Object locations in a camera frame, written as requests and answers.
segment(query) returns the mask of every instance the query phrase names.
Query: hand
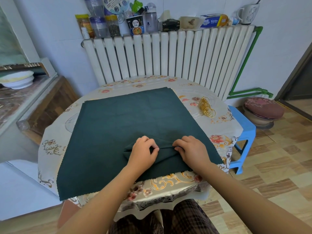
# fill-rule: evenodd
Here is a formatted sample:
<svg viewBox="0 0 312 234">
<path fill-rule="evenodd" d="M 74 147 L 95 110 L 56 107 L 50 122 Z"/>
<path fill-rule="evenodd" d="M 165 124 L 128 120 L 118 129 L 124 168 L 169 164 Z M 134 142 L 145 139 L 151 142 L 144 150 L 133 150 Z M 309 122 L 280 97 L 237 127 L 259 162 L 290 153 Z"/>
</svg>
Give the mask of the hand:
<svg viewBox="0 0 312 234">
<path fill-rule="evenodd" d="M 149 150 L 151 146 L 154 148 L 152 154 Z M 132 147 L 127 166 L 131 167 L 132 170 L 137 171 L 139 177 L 153 165 L 158 155 L 158 151 L 159 147 L 153 139 L 150 139 L 147 136 L 138 138 Z"/>
<path fill-rule="evenodd" d="M 194 136 L 183 136 L 182 139 L 177 139 L 172 146 L 180 153 L 183 161 L 199 175 L 202 175 L 212 164 L 206 146 Z"/>
</svg>

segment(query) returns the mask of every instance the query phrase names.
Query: wooden floor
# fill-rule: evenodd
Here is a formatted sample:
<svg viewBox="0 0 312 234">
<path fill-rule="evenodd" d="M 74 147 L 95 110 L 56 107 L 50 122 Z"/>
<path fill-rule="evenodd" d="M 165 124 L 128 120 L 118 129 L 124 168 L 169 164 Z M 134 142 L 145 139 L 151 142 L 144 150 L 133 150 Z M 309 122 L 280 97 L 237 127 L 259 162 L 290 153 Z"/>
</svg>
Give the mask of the wooden floor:
<svg viewBox="0 0 312 234">
<path fill-rule="evenodd" d="M 287 109 L 272 129 L 257 130 L 243 169 L 230 175 L 312 226 L 312 122 Z M 200 205 L 220 233 L 250 233 L 215 190 Z M 55 233 L 59 213 L 57 207 L 0 222 L 0 233 Z"/>
<path fill-rule="evenodd" d="M 287 102 L 312 116 L 312 98 L 300 100 L 288 100 Z"/>
</svg>

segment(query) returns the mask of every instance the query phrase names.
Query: dark door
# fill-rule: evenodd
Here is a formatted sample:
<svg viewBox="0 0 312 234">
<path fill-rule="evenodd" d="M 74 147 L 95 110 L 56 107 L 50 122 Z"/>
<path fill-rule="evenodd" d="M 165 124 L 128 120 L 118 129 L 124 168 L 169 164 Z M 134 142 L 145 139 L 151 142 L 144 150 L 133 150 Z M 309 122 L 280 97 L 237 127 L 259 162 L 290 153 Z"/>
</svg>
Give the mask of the dark door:
<svg viewBox="0 0 312 234">
<path fill-rule="evenodd" d="M 295 82 L 289 86 L 284 100 L 307 98 L 312 98 L 312 57 L 310 57 Z"/>
</svg>

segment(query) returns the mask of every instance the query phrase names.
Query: white bowl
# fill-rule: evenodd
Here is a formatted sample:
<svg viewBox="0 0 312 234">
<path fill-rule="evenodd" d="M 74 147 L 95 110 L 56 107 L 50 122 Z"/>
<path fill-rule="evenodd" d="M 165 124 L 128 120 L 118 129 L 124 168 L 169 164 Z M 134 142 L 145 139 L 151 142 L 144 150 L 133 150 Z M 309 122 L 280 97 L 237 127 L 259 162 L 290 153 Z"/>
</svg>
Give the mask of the white bowl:
<svg viewBox="0 0 312 234">
<path fill-rule="evenodd" d="M 2 83 L 2 84 L 5 87 L 10 87 L 10 88 L 12 88 L 14 90 L 19 90 L 19 89 L 31 86 L 33 84 L 33 82 L 32 82 L 33 79 L 34 79 L 34 76 L 31 75 L 31 76 L 29 76 L 27 78 L 24 78 L 24 79 L 21 79 L 19 81 L 10 82 L 10 83 Z"/>
<path fill-rule="evenodd" d="M 6 76 L 0 77 L 0 84 L 20 81 L 22 79 L 32 76 L 33 74 L 34 72 L 31 70 L 7 74 Z"/>
</svg>

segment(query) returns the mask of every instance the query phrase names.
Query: plaid pants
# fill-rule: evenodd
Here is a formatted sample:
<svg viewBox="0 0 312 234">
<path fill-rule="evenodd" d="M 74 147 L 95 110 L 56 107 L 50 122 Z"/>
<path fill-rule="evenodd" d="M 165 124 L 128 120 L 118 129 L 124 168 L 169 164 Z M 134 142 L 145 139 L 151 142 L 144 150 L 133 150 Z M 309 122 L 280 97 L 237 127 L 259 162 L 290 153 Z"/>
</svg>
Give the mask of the plaid pants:
<svg viewBox="0 0 312 234">
<path fill-rule="evenodd" d="M 162 209 L 160 211 L 163 217 L 163 227 L 154 213 L 150 213 L 142 220 L 136 219 L 134 215 L 128 215 L 113 223 L 109 229 L 109 234 L 219 233 L 205 212 L 193 199 L 178 203 L 174 210 Z"/>
</svg>

